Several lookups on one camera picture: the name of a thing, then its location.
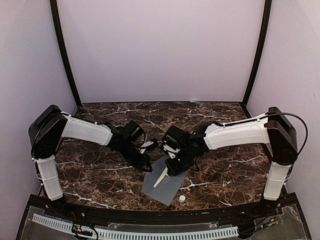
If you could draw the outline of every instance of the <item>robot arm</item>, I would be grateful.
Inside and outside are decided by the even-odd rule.
[[[270,144],[273,154],[263,197],[276,201],[289,170],[298,158],[296,130],[277,107],[268,113],[229,122],[197,126],[190,134],[171,126],[162,138],[162,150],[169,175],[179,175],[195,164],[205,152],[240,144]]]
[[[137,146],[134,142],[144,133],[134,121],[125,127],[113,127],[110,124],[98,124],[71,116],[62,112],[58,106],[49,106],[30,126],[29,137],[32,145],[31,155],[36,162],[38,178],[50,200],[63,196],[56,168],[56,153],[63,138],[74,138],[110,147],[123,155],[126,161],[136,169],[151,172],[151,151],[158,146],[153,139]]]

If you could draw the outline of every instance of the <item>white cable tray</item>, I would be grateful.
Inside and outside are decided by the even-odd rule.
[[[36,213],[33,214],[32,221],[63,233],[72,234],[71,229],[73,224],[71,223],[71,221],[53,219],[48,216],[43,216]],[[89,227],[82,228],[86,231],[92,232],[92,230]],[[239,235],[237,226],[207,231],[175,233],[143,233],[113,231],[108,229],[102,229],[99,227],[96,227],[95,229],[98,232],[99,240],[215,240],[237,237]],[[95,233],[93,233],[91,239],[96,239]]]

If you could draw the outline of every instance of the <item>white arm segment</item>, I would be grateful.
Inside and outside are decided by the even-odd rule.
[[[270,143],[267,128],[265,124],[268,122],[268,118],[261,119],[265,114],[253,117],[255,121],[241,120],[234,123],[241,123],[232,126],[217,126],[211,124],[206,129],[206,136],[203,138],[207,147],[210,150],[218,148],[240,145],[240,144],[268,144]],[[263,197],[267,200],[276,201],[281,193],[282,186],[291,165],[280,165],[276,162],[271,163],[271,167],[266,181]]]
[[[205,131],[206,136],[203,139],[210,150],[240,144],[268,144],[270,140],[267,128],[265,127],[268,118],[260,120],[263,116],[265,114],[250,118],[255,119],[255,121],[251,122],[245,122],[250,119],[235,121],[233,123],[240,124],[226,127],[211,124],[207,127]]]
[[[55,160],[54,155],[45,159],[36,159],[45,192],[51,201],[63,196]]]
[[[67,118],[67,123],[63,129],[61,138],[81,139],[104,146],[110,142],[113,134],[106,125],[94,124],[70,115],[65,116],[65,118]],[[52,155],[46,159],[36,160],[44,189],[51,201],[63,196],[55,159],[55,156]]]
[[[62,132],[62,138],[81,139],[100,145],[108,145],[112,132],[103,124],[94,124],[72,116],[65,116],[68,120]]]
[[[276,201],[279,198],[291,166],[292,164],[280,165],[274,161],[271,163],[269,176],[263,193],[264,199]]]

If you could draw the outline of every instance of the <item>black frame pole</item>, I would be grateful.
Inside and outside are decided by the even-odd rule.
[[[70,85],[70,88],[72,91],[74,101],[75,101],[77,107],[79,108],[82,105],[82,103],[81,103],[81,99],[80,99],[80,96],[79,96],[79,93],[77,90],[74,76],[72,74],[72,70],[71,70],[71,66],[70,66],[70,62],[69,62],[69,58],[68,58],[68,54],[67,54],[67,49],[66,49],[64,36],[62,33],[62,28],[61,28],[61,23],[60,23],[60,18],[59,18],[59,10],[58,10],[57,0],[50,0],[50,5],[51,5],[51,13],[52,13],[52,18],[53,18],[56,39],[58,41],[65,73],[68,78],[68,82],[69,82],[69,85]]]
[[[242,100],[242,104],[245,107],[247,106],[247,104],[249,102],[249,98],[250,98],[250,95],[251,95],[251,92],[254,87],[256,77],[257,77],[257,72],[258,72],[262,52],[264,50],[267,29],[268,29],[268,23],[269,23],[269,17],[270,17],[270,12],[271,12],[271,3],[272,3],[272,0],[265,0],[265,2],[264,2],[264,10],[263,10],[263,17],[262,17],[259,40],[258,40],[258,44],[256,47],[256,52],[255,52],[255,56],[254,56],[254,60],[253,60],[253,65],[252,65],[249,81],[246,86],[245,94],[244,94],[244,97]]]

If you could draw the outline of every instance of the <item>gray cloth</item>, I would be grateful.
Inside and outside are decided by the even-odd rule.
[[[154,184],[166,168],[165,160],[169,158],[165,155],[152,164],[153,171],[148,172],[144,176],[142,192],[149,197],[169,206],[177,194],[181,184],[184,182],[188,172],[185,171],[178,176],[166,176],[154,188]]]

